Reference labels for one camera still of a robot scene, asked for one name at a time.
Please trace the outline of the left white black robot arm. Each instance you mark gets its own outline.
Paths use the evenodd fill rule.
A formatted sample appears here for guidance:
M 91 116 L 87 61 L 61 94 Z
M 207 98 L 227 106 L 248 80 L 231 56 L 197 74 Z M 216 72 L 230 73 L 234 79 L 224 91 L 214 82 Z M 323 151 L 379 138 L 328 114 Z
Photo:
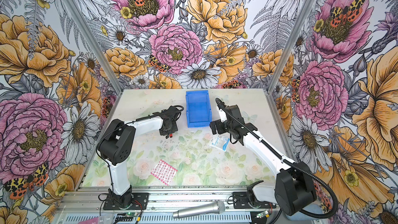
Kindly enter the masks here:
M 178 131 L 177 120 L 183 106 L 174 105 L 130 122 L 114 119 L 96 147 L 97 155 L 106 162 L 111 185 L 104 200 L 105 210 L 145 209 L 142 197 L 134 197 L 127 174 L 127 159 L 134 138 L 153 131 L 171 138 Z

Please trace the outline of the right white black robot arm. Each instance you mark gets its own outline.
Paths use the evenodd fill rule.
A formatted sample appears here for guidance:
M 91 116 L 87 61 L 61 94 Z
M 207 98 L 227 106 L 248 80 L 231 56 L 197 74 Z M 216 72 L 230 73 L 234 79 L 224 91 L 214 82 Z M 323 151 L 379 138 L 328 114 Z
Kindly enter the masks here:
M 316 213 L 307 210 L 316 201 L 314 177 L 309 167 L 287 157 L 268 142 L 252 123 L 245 123 L 237 105 L 227 106 L 219 98 L 216 103 L 220 118 L 210 123 L 213 134 L 229 134 L 235 143 L 254 152 L 276 178 L 274 186 L 262 181 L 249 186 L 248 192 L 254 200 L 276 203 L 288 216 L 300 212 L 317 218 Z

